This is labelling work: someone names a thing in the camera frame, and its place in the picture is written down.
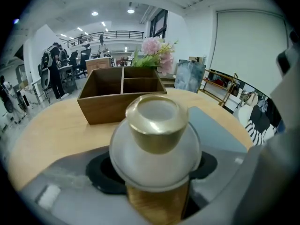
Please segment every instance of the ceiling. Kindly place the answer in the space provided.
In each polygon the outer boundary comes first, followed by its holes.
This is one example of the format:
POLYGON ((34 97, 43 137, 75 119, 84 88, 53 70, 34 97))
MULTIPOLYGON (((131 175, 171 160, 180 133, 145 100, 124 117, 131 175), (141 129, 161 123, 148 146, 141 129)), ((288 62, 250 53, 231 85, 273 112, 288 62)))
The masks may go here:
POLYGON ((132 16, 136 20, 147 9, 144 4, 185 15, 193 8, 207 6, 207 1, 213 0, 33 0, 8 39, 1 63, 8 63, 28 36, 46 23, 53 30, 59 31, 70 30, 77 24, 92 23, 93 19, 126 19, 128 14, 124 11, 129 2, 138 6, 136 14, 132 16), (99 9, 96 18, 90 16, 94 9, 99 9))

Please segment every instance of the window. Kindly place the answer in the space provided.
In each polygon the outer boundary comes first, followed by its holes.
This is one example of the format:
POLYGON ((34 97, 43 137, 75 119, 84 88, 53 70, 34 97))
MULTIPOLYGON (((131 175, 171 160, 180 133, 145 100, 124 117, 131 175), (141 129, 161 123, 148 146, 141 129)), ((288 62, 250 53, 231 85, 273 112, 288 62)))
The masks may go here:
POLYGON ((168 11, 164 9, 154 17, 151 21, 149 37, 165 38, 165 32, 167 31, 167 18, 168 11))

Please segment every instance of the floor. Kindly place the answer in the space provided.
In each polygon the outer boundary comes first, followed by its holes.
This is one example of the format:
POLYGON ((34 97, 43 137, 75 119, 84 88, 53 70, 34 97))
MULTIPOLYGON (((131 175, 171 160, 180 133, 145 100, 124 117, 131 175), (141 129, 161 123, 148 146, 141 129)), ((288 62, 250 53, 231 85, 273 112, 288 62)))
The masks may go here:
MULTIPOLYGON (((85 85, 87 78, 81 78, 76 80, 77 90, 73 91, 68 97, 64 100, 77 98, 79 93, 81 92, 83 86, 85 85)), ((51 104, 60 102, 57 101, 52 90, 49 91, 51 104)), ((25 129, 25 127, 30 123, 30 121, 38 115, 42 110, 49 106, 49 102, 47 100, 41 102, 40 105, 32 105, 32 107, 28 107, 27 116, 22 120, 20 124, 15 124, 11 122, 8 128, 5 130, 3 134, 1 134, 0 140, 0 155, 1 160, 5 168, 8 165, 8 159, 11 151, 14 148, 15 142, 25 129)))

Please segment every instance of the gold lid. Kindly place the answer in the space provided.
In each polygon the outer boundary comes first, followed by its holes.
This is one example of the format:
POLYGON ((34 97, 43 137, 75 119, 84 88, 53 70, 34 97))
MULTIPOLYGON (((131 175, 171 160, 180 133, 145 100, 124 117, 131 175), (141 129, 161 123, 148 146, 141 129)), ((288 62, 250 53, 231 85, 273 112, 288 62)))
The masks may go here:
POLYGON ((142 134, 172 134, 188 123, 188 109, 163 94, 138 97, 126 109, 126 118, 142 134))

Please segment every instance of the wooden box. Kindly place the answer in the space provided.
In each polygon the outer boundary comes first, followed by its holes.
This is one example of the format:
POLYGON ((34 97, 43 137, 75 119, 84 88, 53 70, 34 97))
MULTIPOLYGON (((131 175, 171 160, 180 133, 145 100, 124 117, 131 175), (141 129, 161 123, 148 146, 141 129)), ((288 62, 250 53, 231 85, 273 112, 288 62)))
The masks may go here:
POLYGON ((101 68, 92 70, 77 101, 89 124, 120 122, 127 106, 148 93, 166 93, 155 70, 101 68))
POLYGON ((111 58, 108 58, 108 57, 89 59, 89 60, 86 60, 85 62, 86 62, 86 68, 88 70, 88 75, 94 69, 111 67, 111 58))

